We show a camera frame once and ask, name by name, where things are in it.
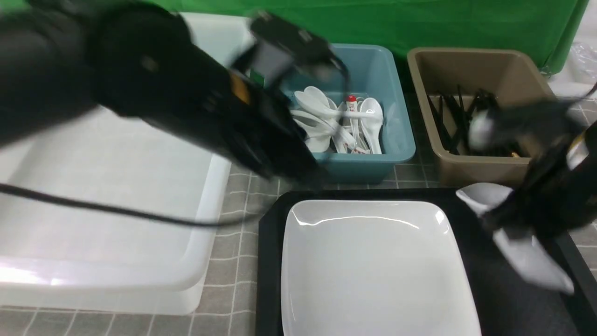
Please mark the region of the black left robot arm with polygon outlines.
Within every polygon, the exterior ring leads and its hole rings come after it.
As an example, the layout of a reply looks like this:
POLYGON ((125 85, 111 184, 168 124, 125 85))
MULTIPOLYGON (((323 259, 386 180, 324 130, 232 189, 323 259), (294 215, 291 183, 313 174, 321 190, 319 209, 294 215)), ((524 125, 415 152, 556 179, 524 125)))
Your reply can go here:
POLYGON ((323 175, 278 89, 330 45, 281 17, 250 21, 229 66, 193 41, 181 14, 140 0, 31 0, 1 15, 1 145, 103 106, 243 166, 294 183, 323 175))

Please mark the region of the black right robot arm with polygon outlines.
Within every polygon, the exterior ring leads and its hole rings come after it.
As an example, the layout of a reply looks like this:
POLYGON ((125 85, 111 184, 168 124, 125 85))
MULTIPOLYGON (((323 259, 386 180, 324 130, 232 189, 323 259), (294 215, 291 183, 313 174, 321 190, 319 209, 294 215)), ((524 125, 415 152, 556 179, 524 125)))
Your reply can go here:
POLYGON ((556 238, 596 219, 596 125, 583 128, 570 108, 596 88, 573 98, 541 98, 490 108, 472 118, 468 143, 476 151, 529 137, 541 146, 524 179, 505 200, 480 218, 488 232, 509 238, 556 238))

